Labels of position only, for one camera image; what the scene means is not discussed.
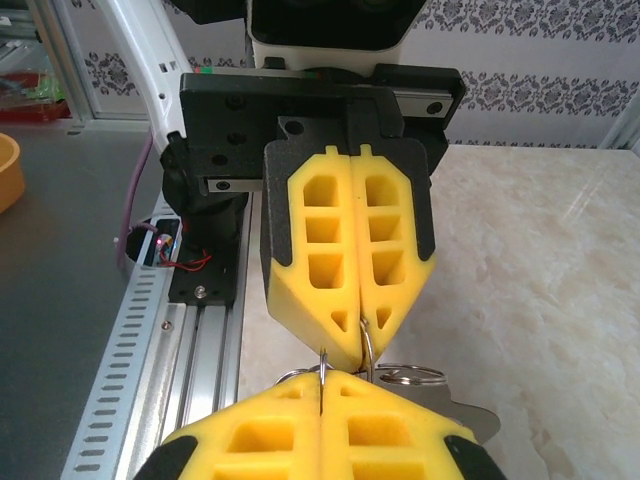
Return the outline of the metal keyring with chain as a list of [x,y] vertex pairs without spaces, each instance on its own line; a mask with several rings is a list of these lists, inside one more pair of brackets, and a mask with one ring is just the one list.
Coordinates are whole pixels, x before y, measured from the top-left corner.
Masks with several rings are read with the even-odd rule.
[[[359,324],[363,357],[361,367],[351,372],[352,376],[387,389],[396,395],[423,406],[426,406],[426,404],[418,400],[417,389],[419,387],[445,387],[448,384],[446,374],[437,369],[401,363],[380,363],[375,365],[372,327],[370,322],[364,318],[360,319]],[[274,385],[277,386],[303,374],[314,373],[318,375],[320,391],[323,391],[328,373],[334,370],[335,368],[328,362],[328,353],[322,350],[318,364],[309,368],[290,370],[282,374]]]

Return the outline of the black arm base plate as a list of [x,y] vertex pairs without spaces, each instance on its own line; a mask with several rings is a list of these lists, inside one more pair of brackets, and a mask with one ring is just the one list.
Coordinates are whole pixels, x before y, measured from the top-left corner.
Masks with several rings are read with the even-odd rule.
[[178,251],[168,292],[172,303],[197,306],[229,306],[236,298],[239,246],[232,244],[212,253],[187,247]]

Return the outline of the silver metal key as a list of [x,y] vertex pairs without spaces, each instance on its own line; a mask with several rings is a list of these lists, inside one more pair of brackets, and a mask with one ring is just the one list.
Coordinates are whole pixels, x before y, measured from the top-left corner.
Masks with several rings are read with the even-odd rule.
[[480,444],[493,438],[501,428],[499,417],[490,410],[455,402],[446,384],[403,385],[380,379],[375,384],[469,428]]

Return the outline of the aluminium frame floor rail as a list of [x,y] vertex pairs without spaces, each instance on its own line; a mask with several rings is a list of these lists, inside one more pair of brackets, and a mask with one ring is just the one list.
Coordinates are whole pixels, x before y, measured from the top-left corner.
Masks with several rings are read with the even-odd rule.
[[597,145],[570,144],[570,143],[543,143],[543,142],[517,142],[517,141],[489,141],[489,140],[453,140],[451,145],[487,146],[487,147],[518,147],[518,148],[552,148],[552,149],[598,149]]

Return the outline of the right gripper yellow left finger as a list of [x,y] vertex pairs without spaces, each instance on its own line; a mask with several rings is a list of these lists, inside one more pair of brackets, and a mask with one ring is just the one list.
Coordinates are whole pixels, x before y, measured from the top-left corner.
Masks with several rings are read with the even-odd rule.
[[171,433],[142,480],[320,480],[320,383],[307,373]]

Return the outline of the small circuit board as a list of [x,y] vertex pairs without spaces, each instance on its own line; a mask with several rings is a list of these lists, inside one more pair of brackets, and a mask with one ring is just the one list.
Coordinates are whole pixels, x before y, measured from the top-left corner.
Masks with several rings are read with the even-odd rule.
[[172,257],[180,222],[175,218],[146,219],[132,226],[126,254],[135,263],[161,267]]

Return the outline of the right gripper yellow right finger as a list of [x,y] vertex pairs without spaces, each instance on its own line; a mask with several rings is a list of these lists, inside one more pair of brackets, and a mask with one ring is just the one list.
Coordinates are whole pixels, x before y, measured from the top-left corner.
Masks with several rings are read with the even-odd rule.
[[320,480],[501,480],[472,431],[350,374],[327,374]]

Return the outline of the orange plastic bowl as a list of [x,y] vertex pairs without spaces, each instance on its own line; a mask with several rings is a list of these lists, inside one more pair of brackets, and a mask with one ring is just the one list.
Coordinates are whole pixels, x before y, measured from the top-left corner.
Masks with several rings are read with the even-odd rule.
[[20,154],[19,144],[11,136],[0,133],[0,214],[24,194],[25,180]]

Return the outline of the red plastic bin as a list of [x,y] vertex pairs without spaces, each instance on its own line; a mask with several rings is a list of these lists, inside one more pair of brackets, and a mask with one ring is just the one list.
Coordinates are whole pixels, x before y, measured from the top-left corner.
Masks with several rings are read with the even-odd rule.
[[0,122],[50,123],[70,116],[54,74],[33,70],[0,74]]

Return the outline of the aluminium frame post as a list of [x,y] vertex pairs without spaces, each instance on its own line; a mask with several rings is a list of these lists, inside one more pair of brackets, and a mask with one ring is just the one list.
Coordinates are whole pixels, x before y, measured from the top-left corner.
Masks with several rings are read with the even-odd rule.
[[76,52],[69,16],[62,0],[26,0],[50,63],[64,91],[73,133],[96,119],[84,79],[82,55]]
[[598,149],[633,150],[640,141],[640,87],[626,104]]

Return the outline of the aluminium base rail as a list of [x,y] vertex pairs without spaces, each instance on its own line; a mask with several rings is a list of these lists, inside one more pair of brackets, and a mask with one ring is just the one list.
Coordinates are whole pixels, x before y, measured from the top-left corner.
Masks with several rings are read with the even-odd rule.
[[244,211],[231,305],[160,302],[113,480],[130,480],[174,430],[237,400],[253,200]]

